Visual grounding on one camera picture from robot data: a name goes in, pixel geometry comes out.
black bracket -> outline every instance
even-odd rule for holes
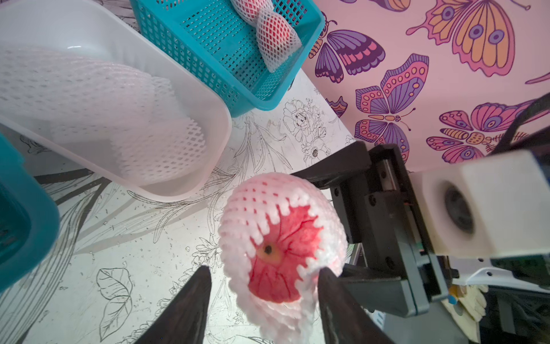
[[[340,277],[361,306],[407,317],[447,297],[397,146],[355,142],[293,175],[330,188],[348,242],[362,245],[364,261]]]

butterfly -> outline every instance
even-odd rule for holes
[[[356,75],[374,68],[386,57],[386,52],[372,38],[351,30],[335,30],[327,33],[331,22],[338,25],[334,20],[327,21],[325,13],[325,26],[319,39],[315,42],[309,58],[318,55],[315,64],[315,76],[329,77],[333,83],[339,84],[344,79],[342,65],[336,54],[342,60],[349,75]]]
[[[428,75],[430,59],[427,56],[411,54],[397,69],[388,70],[380,87],[371,86],[355,90],[355,104],[360,111],[369,113],[373,119],[363,119],[355,125],[355,137],[379,144],[397,144],[403,161],[409,158],[409,142],[403,130],[394,123],[401,121],[398,115],[416,99]]]
[[[342,117],[342,115],[348,108],[348,103],[344,101],[342,96],[340,96],[340,98],[338,98],[338,101],[336,102],[330,101],[328,100],[328,98],[325,98],[325,100],[327,101],[331,109],[334,111],[334,113],[336,113],[336,116],[338,116],[338,118]]]
[[[511,1],[525,10],[531,8]],[[419,28],[426,28],[428,39],[435,39],[436,45],[452,38],[453,54],[487,77],[508,74],[514,63],[514,29],[495,0],[437,0],[426,12],[424,23],[409,28],[406,34],[412,35]]]
[[[484,145],[486,152],[490,153],[502,138],[502,133],[495,136],[491,136],[491,134],[508,129],[514,119],[533,101],[534,99],[512,106],[498,103],[481,104],[474,108],[470,119],[464,111],[446,112],[439,117],[439,120],[451,127],[440,130],[447,137],[431,136],[426,139],[426,143],[437,151],[444,150],[441,158],[448,163],[482,158],[485,155],[479,149],[481,148],[479,145]],[[550,110],[543,111],[530,118],[526,123],[548,113]],[[526,136],[527,133],[517,132],[513,141],[518,141]]]
[[[390,11],[394,11],[394,12],[403,12],[409,8],[409,5],[411,5],[411,0],[371,0],[371,1],[376,2],[382,8],[389,9]]]

cable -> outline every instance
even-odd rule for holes
[[[491,155],[510,150],[512,139],[514,138],[516,131],[518,131],[518,128],[528,119],[548,109],[550,109],[550,93],[547,93],[535,100],[527,109],[515,118],[510,127],[504,132],[504,135],[502,135],[500,142],[491,152]]]

pink patterned cloth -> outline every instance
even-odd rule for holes
[[[356,139],[397,144],[410,171],[486,156],[550,89],[545,0],[316,4],[326,25],[302,68]]]

foam net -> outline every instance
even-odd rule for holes
[[[56,144],[110,141],[105,156],[137,185],[188,174],[206,151],[170,80],[71,53],[0,46],[0,110],[47,121]]]
[[[263,61],[271,73],[302,46],[298,34],[285,18],[268,8],[260,9],[256,39]]]
[[[137,185],[163,182],[196,170],[206,152],[201,128],[190,118],[130,129],[111,138],[122,176]]]
[[[0,108],[50,122],[53,140],[108,139],[181,117],[168,79],[127,65],[35,47],[0,46]]]
[[[267,8],[273,11],[271,0],[231,0],[237,14],[249,25],[256,27],[260,9]]]
[[[340,275],[348,246],[330,202],[306,180],[261,174],[233,190],[218,233],[229,288],[248,321],[275,343],[307,343],[319,270]]]

